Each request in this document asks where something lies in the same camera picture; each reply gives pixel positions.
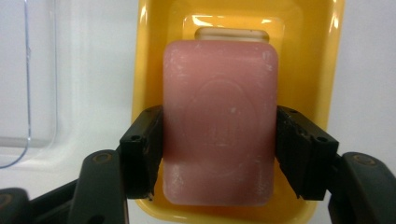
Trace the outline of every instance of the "yellow plastic container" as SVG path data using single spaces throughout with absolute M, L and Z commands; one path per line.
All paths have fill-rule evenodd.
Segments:
M 279 58 L 279 105 L 299 110 L 325 129 L 344 0 L 140 0 L 134 73 L 133 120 L 163 100 L 163 51 L 174 40 L 194 39 L 201 27 L 264 30 Z M 152 202 L 137 200 L 151 216 L 183 223 L 305 223 L 316 203 L 297 199 L 276 164 L 275 190 L 261 207 L 170 204 L 162 168 Z

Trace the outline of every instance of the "transparent plastic lid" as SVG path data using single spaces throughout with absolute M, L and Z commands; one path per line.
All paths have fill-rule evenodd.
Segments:
M 56 134 L 54 0 L 0 1 L 0 68 L 0 168 L 7 168 Z

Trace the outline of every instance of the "embossed logo on soap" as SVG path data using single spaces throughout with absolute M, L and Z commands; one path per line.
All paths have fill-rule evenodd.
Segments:
M 200 166 L 217 175 L 230 174 L 244 165 L 259 129 L 244 90 L 226 78 L 206 82 L 191 98 L 183 119 L 183 131 L 192 146 L 186 150 Z

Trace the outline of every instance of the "pink soap bar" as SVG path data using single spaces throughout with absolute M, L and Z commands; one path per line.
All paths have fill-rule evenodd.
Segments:
M 277 56 L 268 44 L 177 41 L 163 58 L 163 192 L 262 205 L 273 192 Z

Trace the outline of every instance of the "yellow soap dish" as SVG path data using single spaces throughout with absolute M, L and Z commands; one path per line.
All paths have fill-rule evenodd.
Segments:
M 279 59 L 279 105 L 294 108 L 325 129 L 332 94 L 344 0 L 140 0 L 133 120 L 163 100 L 163 51 L 194 39 L 203 27 L 264 31 Z M 137 200 L 156 218 L 183 223 L 305 223 L 316 203 L 297 199 L 279 165 L 274 195 L 260 207 L 182 206 L 163 196 L 162 167 L 153 201 Z

